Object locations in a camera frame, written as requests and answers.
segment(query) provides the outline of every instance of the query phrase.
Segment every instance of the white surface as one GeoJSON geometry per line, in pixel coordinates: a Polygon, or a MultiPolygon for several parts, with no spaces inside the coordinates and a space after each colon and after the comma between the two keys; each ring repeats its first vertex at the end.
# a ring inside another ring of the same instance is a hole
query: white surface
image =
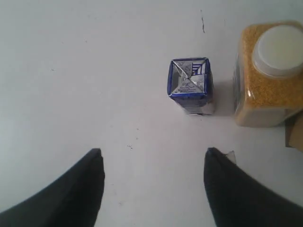
{"type": "Polygon", "coordinates": [[[253,53],[257,69],[269,76],[291,77],[303,69],[303,32],[289,25],[267,30],[253,53]]]}
{"type": "Polygon", "coordinates": [[[212,146],[303,205],[303,153],[284,147],[283,128],[230,117],[241,30],[303,22],[302,10],[301,0],[0,1],[0,210],[93,147],[106,171],[97,227],[214,226],[203,183],[212,146]],[[210,58],[217,116],[186,116],[167,97],[169,61],[190,56],[210,58]]]}

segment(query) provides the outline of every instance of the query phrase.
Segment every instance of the blue and white box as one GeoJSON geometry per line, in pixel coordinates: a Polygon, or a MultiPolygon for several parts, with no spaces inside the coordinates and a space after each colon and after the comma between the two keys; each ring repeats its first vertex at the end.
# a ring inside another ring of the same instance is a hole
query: blue and white box
{"type": "Polygon", "coordinates": [[[214,83],[208,58],[170,62],[167,94],[187,114],[214,113],[214,83]]]}

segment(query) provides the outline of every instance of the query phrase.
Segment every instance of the plastic jar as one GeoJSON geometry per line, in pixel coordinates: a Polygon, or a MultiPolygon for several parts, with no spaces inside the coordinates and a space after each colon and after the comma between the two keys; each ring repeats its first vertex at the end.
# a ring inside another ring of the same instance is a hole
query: plastic jar
{"type": "Polygon", "coordinates": [[[298,22],[243,30],[233,78],[235,120],[271,127],[303,109],[303,27],[298,22]]]}

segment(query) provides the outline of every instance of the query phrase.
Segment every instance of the dark mark on floor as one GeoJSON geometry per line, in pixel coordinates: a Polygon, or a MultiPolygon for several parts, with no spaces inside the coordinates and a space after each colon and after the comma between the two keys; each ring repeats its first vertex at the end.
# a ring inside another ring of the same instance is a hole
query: dark mark on floor
{"type": "Polygon", "coordinates": [[[201,20],[202,20],[202,30],[203,30],[203,33],[205,33],[205,30],[204,30],[204,19],[203,19],[203,16],[202,16],[202,10],[200,10],[201,12],[201,20]]]}

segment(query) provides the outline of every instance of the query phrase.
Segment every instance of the white lid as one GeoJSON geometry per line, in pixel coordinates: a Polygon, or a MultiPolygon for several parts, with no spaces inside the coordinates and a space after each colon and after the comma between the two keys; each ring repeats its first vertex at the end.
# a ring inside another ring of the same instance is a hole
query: white lid
{"type": "Polygon", "coordinates": [[[258,39],[252,61],[261,73],[287,78],[303,70],[303,31],[290,25],[267,30],[258,39]]]}

